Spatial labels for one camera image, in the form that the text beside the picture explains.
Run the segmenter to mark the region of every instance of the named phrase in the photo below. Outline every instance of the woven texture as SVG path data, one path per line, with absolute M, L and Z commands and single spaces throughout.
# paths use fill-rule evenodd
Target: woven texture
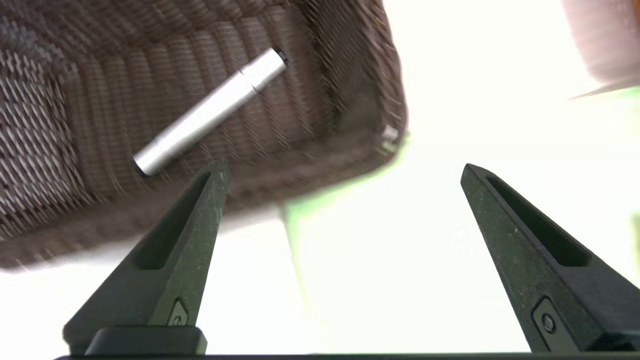
M 380 0 L 0 0 L 0 266 L 151 226 L 228 159 L 227 210 L 385 164 L 403 137 L 399 61 Z M 132 157 L 269 47 L 289 67 L 150 179 Z

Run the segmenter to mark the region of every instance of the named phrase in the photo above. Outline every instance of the blurred object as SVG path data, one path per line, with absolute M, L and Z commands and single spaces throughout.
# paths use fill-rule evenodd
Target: blurred object
M 180 116 L 134 157 L 140 171 L 156 175 L 172 159 L 200 141 L 286 69 L 279 49 L 268 49 Z
M 578 52 L 603 87 L 587 95 L 640 85 L 637 0 L 562 0 Z
M 213 160 L 230 162 L 233 211 L 372 171 L 404 134 L 380 0 L 3 0 L 0 11 L 0 267 L 141 233 Z M 135 151 L 270 47 L 291 59 L 283 76 L 158 176 L 137 175 Z

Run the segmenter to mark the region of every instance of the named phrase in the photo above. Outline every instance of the aluminum tube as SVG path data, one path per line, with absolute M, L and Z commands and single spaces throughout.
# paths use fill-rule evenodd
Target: aluminum tube
M 147 176 L 157 174 L 258 94 L 284 71 L 286 62 L 281 50 L 268 49 L 241 68 L 142 148 L 133 157 L 139 170 Z

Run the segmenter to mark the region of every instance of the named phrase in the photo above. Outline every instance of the black screw head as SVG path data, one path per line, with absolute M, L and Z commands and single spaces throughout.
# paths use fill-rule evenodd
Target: black screw head
M 549 334 L 553 334 L 556 332 L 556 322 L 551 317 L 551 315 L 544 313 L 542 314 L 542 326 L 544 326 L 545 330 Z

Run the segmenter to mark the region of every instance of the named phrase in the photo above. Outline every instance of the brown wicker basket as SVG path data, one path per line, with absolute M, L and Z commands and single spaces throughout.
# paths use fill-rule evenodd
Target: brown wicker basket
M 226 210 L 394 156 L 406 126 L 381 0 L 0 0 L 0 266 L 126 239 L 204 164 Z M 289 68 L 150 179 L 133 154 L 263 50 Z

